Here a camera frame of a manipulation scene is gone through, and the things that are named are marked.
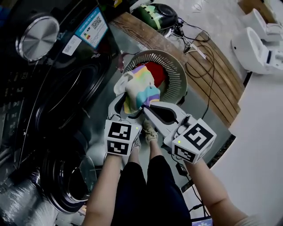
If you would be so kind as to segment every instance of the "shoe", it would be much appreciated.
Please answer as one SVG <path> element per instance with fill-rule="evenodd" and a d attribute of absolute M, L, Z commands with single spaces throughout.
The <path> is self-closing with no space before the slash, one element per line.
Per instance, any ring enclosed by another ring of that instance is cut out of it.
<path fill-rule="evenodd" d="M 141 149 L 141 141 L 140 141 L 140 138 L 138 138 L 136 144 L 134 145 L 134 148 L 138 148 L 139 150 Z"/>
<path fill-rule="evenodd" d="M 158 134 L 152 127 L 149 120 L 145 119 L 142 127 L 143 131 L 145 132 L 145 140 L 148 144 L 150 143 L 150 141 L 158 139 Z"/>

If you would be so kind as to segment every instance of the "small screen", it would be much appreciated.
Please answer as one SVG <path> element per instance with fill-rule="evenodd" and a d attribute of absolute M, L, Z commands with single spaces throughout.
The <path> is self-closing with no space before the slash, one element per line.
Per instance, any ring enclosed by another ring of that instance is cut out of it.
<path fill-rule="evenodd" d="M 200 220 L 192 223 L 192 226 L 213 226 L 212 219 Z"/>

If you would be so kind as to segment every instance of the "qr code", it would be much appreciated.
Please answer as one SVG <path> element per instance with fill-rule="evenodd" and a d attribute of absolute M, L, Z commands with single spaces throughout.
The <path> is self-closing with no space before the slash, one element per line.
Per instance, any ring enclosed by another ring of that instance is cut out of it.
<path fill-rule="evenodd" d="M 98 17 L 92 22 L 92 27 L 93 27 L 94 29 L 96 29 L 97 26 L 98 26 L 100 23 L 101 23 L 101 18 L 100 18 L 100 16 L 98 16 Z"/>
<path fill-rule="evenodd" d="M 67 46 L 65 47 L 65 49 L 64 49 L 64 52 L 65 52 L 65 53 L 68 53 L 70 49 L 71 49 L 71 46 L 70 46 L 70 45 L 67 45 Z"/>

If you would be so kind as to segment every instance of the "red cloth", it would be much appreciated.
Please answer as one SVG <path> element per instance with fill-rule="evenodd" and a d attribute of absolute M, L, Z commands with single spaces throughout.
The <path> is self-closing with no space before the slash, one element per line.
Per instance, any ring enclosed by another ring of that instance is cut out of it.
<path fill-rule="evenodd" d="M 163 67 L 155 62 L 148 62 L 146 64 L 138 64 L 137 67 L 145 65 L 154 78 L 154 85 L 158 88 L 166 79 L 166 74 Z"/>

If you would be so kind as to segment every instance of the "laundry basket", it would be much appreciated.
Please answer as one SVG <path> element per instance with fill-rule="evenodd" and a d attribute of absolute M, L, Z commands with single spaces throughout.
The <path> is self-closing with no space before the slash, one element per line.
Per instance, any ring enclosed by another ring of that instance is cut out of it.
<path fill-rule="evenodd" d="M 186 73 L 179 61 L 171 54 L 161 50 L 146 50 L 135 54 L 123 73 L 134 70 L 138 64 L 155 62 L 163 67 L 168 79 L 158 88 L 160 101 L 177 104 L 187 92 Z"/>

